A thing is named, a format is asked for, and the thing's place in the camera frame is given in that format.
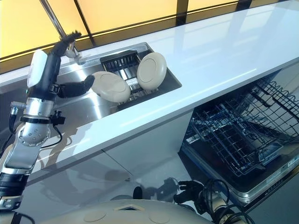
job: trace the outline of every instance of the black cable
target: black cable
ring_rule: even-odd
[[[17,118],[16,114],[10,114],[9,115],[9,122],[8,122],[8,128],[11,134],[15,134],[15,130],[14,130],[14,123],[15,123],[15,119]]]
[[[222,183],[226,188],[226,192],[227,192],[227,199],[225,201],[226,203],[229,202],[229,198],[230,198],[228,185],[223,180],[220,180],[220,179],[212,180],[212,179],[210,179],[206,182],[206,184],[205,184],[206,191],[205,191],[205,194],[203,195],[203,197],[205,197],[204,199],[205,199],[205,202],[206,202],[207,210],[208,210],[209,214],[211,215],[211,217],[214,221],[215,221],[215,217],[214,217],[213,200],[212,200],[213,198],[212,198],[212,196],[213,196],[213,186],[217,182]],[[255,224],[253,219],[247,213],[243,212],[242,208],[239,205],[236,205],[236,204],[232,204],[232,205],[227,206],[221,212],[221,214],[219,215],[219,218],[215,221],[215,223],[218,224],[220,222],[220,220],[222,219],[222,217],[225,215],[225,213],[228,212],[233,207],[237,207],[241,212],[232,214],[224,222],[224,224],[230,224],[233,218],[241,217],[241,216],[245,217],[245,220],[248,224]]]
[[[226,203],[229,202],[229,198],[230,198],[230,194],[229,194],[229,188],[228,188],[228,185],[223,181],[223,180],[220,180],[220,179],[215,179],[215,180],[208,180],[205,184],[205,187],[206,187],[206,195],[205,195],[205,201],[206,201],[206,207],[209,211],[209,214],[211,215],[212,219],[214,220],[214,210],[213,210],[213,200],[212,200],[212,196],[213,196],[213,186],[216,182],[220,182],[220,183],[223,183],[223,185],[225,186],[226,188],[226,191],[227,191],[227,199],[226,199]]]
[[[41,147],[41,148],[51,147],[51,146],[57,145],[58,143],[60,143],[60,142],[62,141],[62,134],[61,134],[61,132],[59,131],[59,129],[56,127],[56,125],[53,125],[53,128],[54,128],[55,131],[59,134],[60,139],[59,139],[57,142],[55,142],[55,143],[53,143],[53,144],[51,144],[51,145],[43,146],[43,147]]]
[[[243,209],[241,206],[239,205],[236,205],[236,204],[231,204],[229,205],[228,207],[226,207],[220,214],[219,214],[219,218],[218,220],[216,220],[215,223],[219,224],[220,220],[222,219],[222,217],[231,209],[231,208],[238,208],[241,212],[243,212]]]
[[[237,218],[237,217],[241,217],[241,216],[244,216],[244,217],[246,217],[246,219],[249,219],[251,224],[255,224],[253,219],[245,212],[237,212],[235,214],[232,214],[223,224],[230,224],[231,221],[233,220],[233,218]]]
[[[1,151],[0,151],[0,158],[2,157],[3,153],[4,153],[4,150],[5,150],[5,147],[6,145],[8,144],[10,138],[13,136],[13,134],[10,134],[9,137],[7,138],[6,142],[4,142],[2,148],[1,148]]]
[[[31,218],[30,216],[26,215],[26,214],[17,212],[17,215],[20,215],[20,216],[22,216],[22,217],[25,217],[25,218],[29,219],[29,220],[31,221],[32,224],[36,224],[36,222],[34,221],[34,219]]]

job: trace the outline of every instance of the wire rack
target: wire rack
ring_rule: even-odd
[[[136,50],[127,50],[119,54],[102,57],[100,61],[105,71],[119,75],[127,82],[131,89],[131,95],[128,101],[133,101],[158,91],[158,89],[146,91],[139,86],[136,76],[137,68],[141,60]]]
[[[245,95],[194,111],[190,122],[236,175],[246,175],[279,156],[299,135],[298,101],[275,82],[259,80]]]

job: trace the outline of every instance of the dishwasher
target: dishwasher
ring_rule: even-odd
[[[206,176],[223,180],[231,201],[244,210],[257,206],[298,169],[297,68],[293,65],[289,82],[297,86],[291,91],[279,83],[290,75],[277,70],[193,111],[181,151]]]

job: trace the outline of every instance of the stainless steel sink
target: stainless steel sink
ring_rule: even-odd
[[[82,81],[86,76],[91,75],[97,71],[103,71],[104,68],[100,62],[100,58],[119,54],[127,50],[136,50],[139,60],[142,60],[148,53],[153,52],[147,43],[140,43],[130,47],[118,49],[115,51],[107,52],[100,55],[91,56],[84,61],[78,63],[64,64],[60,68],[59,76],[57,78],[58,83],[76,82]],[[135,64],[124,71],[116,71],[115,73],[120,75],[123,79],[134,78],[138,65]],[[162,95],[174,89],[181,87],[180,82],[174,77],[174,75],[167,69],[167,73],[164,81],[155,91],[145,92],[143,90],[137,91],[138,85],[132,84],[131,91],[135,92],[131,95],[130,99],[126,103],[118,104],[106,101],[99,97],[96,93],[90,90],[88,93],[77,98],[68,99],[56,99],[54,110],[59,109],[62,111],[63,116],[66,117],[65,124],[58,126],[61,132],[72,133],[74,129],[79,126],[88,124],[92,121],[98,120],[102,117],[108,116],[112,113],[126,109],[130,106],[136,105],[140,102]],[[26,96],[26,80],[19,81],[14,85],[6,88],[8,91],[0,95],[0,146],[8,137],[8,116],[10,113],[10,102],[20,101],[25,102]]]

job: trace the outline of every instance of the countertop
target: countertop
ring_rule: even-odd
[[[92,56],[147,42],[164,55],[181,88],[83,125],[62,148],[57,167],[84,158],[262,76],[299,61],[299,1],[291,0],[193,22],[82,51]],[[69,59],[62,57],[62,64]],[[24,79],[28,67],[0,76]],[[56,137],[47,141],[54,143]],[[40,153],[44,164],[50,149]],[[41,169],[37,163],[34,172]]]

